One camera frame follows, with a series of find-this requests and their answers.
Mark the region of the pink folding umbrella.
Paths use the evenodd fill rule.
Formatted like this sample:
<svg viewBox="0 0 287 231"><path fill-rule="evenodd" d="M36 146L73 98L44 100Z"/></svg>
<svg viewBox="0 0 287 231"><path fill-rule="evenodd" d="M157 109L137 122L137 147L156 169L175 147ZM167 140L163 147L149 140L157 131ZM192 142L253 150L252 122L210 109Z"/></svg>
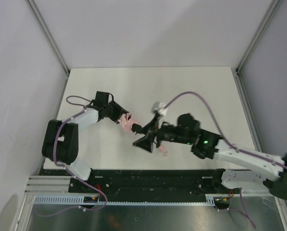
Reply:
<svg viewBox="0 0 287 231"><path fill-rule="evenodd" d="M127 132L139 133L142 129L142 126L132 117L131 113L122 114L118 123Z"/></svg>

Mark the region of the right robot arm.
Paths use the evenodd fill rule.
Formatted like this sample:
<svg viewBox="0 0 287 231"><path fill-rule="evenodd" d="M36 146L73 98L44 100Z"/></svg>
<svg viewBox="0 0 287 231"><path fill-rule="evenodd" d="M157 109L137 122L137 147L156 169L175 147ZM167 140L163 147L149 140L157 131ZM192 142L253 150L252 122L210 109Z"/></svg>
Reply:
<svg viewBox="0 0 287 231"><path fill-rule="evenodd" d="M202 129L190 113L180 115L176 125L160 119L156 114L143 127L133 124L132 132L143 135L133 146L151 153L162 141L190 145L191 152L200 159L226 161L255 172L263 177L262 183L271 195L287 200L287 154L266 154L231 144L224 136Z"/></svg>

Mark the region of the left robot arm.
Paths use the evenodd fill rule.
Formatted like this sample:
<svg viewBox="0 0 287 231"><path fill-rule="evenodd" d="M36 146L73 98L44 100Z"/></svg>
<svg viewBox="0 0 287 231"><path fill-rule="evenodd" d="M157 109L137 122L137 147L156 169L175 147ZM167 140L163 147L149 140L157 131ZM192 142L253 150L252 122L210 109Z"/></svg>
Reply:
<svg viewBox="0 0 287 231"><path fill-rule="evenodd" d="M79 132L108 118L119 124L129 112L120 106L109 92L97 91L93 100L85 99L87 105L66 120L52 119L48 122L42 146L42 155L59 167L64 167L72 176L88 180L92 169L79 157Z"/></svg>

